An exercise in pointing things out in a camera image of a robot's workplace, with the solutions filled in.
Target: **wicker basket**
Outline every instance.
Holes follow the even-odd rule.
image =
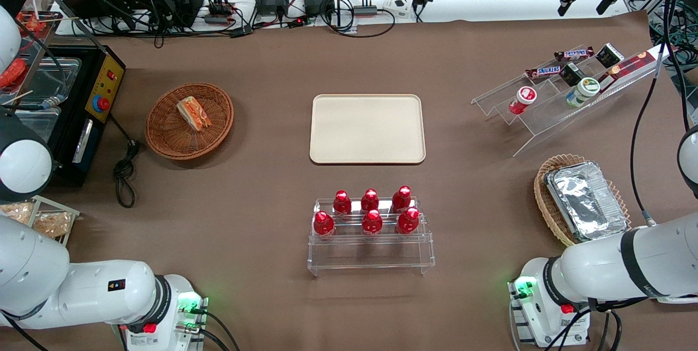
[[[553,234],[555,234],[555,236],[558,239],[560,239],[560,241],[566,246],[579,244],[581,241],[578,241],[569,231],[568,224],[567,222],[565,222],[563,215],[560,213],[560,209],[558,208],[555,200],[550,194],[550,191],[548,190],[548,187],[545,184],[544,177],[546,173],[551,170],[576,165],[584,161],[586,160],[584,160],[583,157],[577,155],[568,154],[553,156],[546,160],[545,163],[543,163],[543,165],[540,167],[540,170],[538,170],[538,174],[535,176],[535,180],[533,182],[533,192],[535,193],[535,201],[538,202],[538,208],[543,214],[543,219],[545,219],[546,224],[548,224],[548,228],[550,228]],[[618,200],[618,204],[621,205],[623,214],[625,214],[625,219],[627,219],[628,224],[630,224],[630,216],[628,215],[628,209],[625,207],[625,203],[621,198],[621,193],[619,193],[618,189],[616,189],[616,187],[613,186],[613,182],[610,182],[610,180],[606,180],[606,182],[611,188],[611,192],[613,192],[613,195]]]
[[[177,102],[194,96],[213,122],[202,131],[192,129],[177,110]],[[190,160],[214,150],[232,127],[232,100],[222,89],[209,83],[188,83],[160,96],[148,114],[145,138],[159,155]]]

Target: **aluminum foil container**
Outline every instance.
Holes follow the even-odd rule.
[[[579,241],[591,241],[628,231],[623,209],[595,162],[553,170],[545,175],[546,185],[569,231]]]

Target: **clear acrylic stand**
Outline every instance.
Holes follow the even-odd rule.
[[[429,224],[416,197],[412,206],[419,209],[419,227],[412,234],[395,234],[398,214],[391,214],[392,199],[379,199],[383,227],[381,234],[364,235],[361,220],[361,199],[352,198],[352,214],[334,214],[333,199],[318,199],[315,215],[324,210],[334,219],[336,233],[332,236],[318,235],[311,227],[308,236],[308,269],[315,276],[324,269],[357,268],[419,268],[424,274],[435,264],[434,240]]]
[[[586,46],[579,45],[572,50],[585,49]],[[608,68],[603,66],[595,57],[584,60],[574,60],[574,62],[585,77],[599,78],[603,73],[608,71]],[[546,68],[554,65],[566,65],[568,62],[558,62],[557,60],[549,60],[536,67]],[[522,152],[526,148],[549,139],[553,135],[564,130],[576,120],[579,120],[589,113],[598,110],[603,105],[610,105],[618,100],[618,96],[613,96],[621,89],[631,85],[637,80],[652,74],[655,71],[655,65],[652,65],[648,70],[641,75],[633,78],[630,81],[614,85],[604,91],[603,94],[597,95],[595,98],[587,100],[586,103],[579,108],[568,105],[566,97],[573,88],[561,78],[560,75],[545,78],[544,80],[529,80],[526,75],[521,75],[513,80],[494,88],[493,90],[484,93],[483,95],[474,98],[471,104],[477,104],[485,115],[490,116],[498,113],[500,117],[508,125],[512,125],[517,120],[523,123],[526,130],[531,134],[531,138],[522,145],[519,150],[514,153],[514,156]],[[516,91],[522,86],[531,86],[536,90],[538,98],[535,103],[526,108],[524,113],[514,115],[509,111],[509,103],[514,100]]]

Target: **chocolate bar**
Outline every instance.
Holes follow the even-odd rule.
[[[526,77],[530,78],[530,80],[536,80],[537,78],[541,77],[558,75],[561,72],[561,70],[562,66],[557,65],[549,66],[547,68],[527,69],[525,73]]]
[[[594,49],[589,47],[586,50],[557,51],[554,56],[558,61],[586,59],[594,56]]]

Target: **red switch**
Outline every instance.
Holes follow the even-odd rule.
[[[563,311],[563,314],[574,313],[574,306],[569,305],[569,304],[562,305],[562,306],[560,306],[560,310]]]
[[[99,108],[99,110],[101,112],[105,112],[105,111],[109,110],[109,106],[110,106],[109,99],[99,98],[97,100],[97,108]]]
[[[153,323],[143,325],[143,331],[147,334],[154,334],[157,328],[158,325]]]

